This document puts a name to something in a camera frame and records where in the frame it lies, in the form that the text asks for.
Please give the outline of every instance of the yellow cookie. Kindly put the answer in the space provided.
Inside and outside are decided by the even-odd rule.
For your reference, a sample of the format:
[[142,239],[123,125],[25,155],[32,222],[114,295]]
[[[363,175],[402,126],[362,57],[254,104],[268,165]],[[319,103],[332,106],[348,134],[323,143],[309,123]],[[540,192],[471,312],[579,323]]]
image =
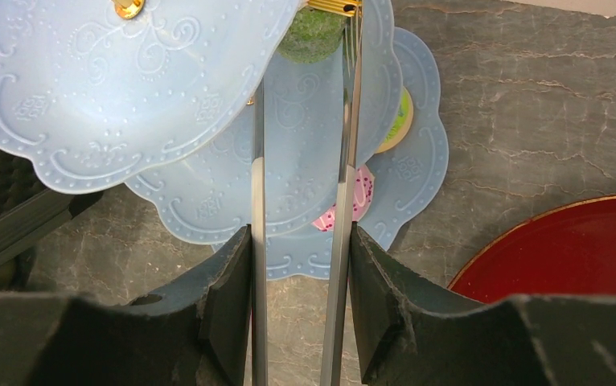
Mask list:
[[398,145],[400,141],[408,135],[410,126],[413,124],[413,118],[413,99],[410,96],[409,91],[406,88],[403,88],[403,95],[400,99],[400,108],[398,109],[398,117],[396,117],[396,121],[393,122],[393,127],[391,128],[391,131],[388,132],[384,143],[379,146],[379,149],[376,150],[375,154],[383,153],[386,150],[392,149],[395,145]]

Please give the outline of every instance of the red plate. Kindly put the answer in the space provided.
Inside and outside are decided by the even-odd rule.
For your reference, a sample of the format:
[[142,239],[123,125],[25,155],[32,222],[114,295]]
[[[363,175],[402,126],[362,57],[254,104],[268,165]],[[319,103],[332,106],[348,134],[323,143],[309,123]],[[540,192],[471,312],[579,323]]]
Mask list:
[[517,225],[471,259],[450,289],[485,303],[511,294],[616,295],[616,195]]

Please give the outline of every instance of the white wall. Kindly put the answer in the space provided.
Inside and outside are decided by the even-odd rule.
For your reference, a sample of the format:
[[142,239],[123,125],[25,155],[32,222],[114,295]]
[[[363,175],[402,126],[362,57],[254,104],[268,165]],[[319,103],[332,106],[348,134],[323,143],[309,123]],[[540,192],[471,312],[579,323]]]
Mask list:
[[511,0],[532,4],[534,6],[549,6],[562,10],[576,10],[602,16],[616,16],[616,0]]

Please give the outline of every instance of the pink icing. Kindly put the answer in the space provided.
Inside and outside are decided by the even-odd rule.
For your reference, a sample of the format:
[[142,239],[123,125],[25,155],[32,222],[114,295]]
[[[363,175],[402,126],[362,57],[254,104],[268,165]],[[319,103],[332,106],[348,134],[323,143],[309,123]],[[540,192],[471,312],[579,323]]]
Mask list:
[[[353,221],[360,221],[372,204],[374,190],[374,175],[367,166],[358,169],[355,174],[353,191]],[[323,232],[333,231],[335,223],[336,204],[332,205],[324,215],[313,221],[313,225]]]

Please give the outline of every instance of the green cake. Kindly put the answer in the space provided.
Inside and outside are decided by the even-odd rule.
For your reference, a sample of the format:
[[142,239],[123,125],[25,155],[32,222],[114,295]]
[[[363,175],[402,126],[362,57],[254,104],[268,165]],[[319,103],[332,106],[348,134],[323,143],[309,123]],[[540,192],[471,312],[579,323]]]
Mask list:
[[346,19],[346,16],[307,6],[296,13],[277,52],[296,63],[325,60],[339,48]]

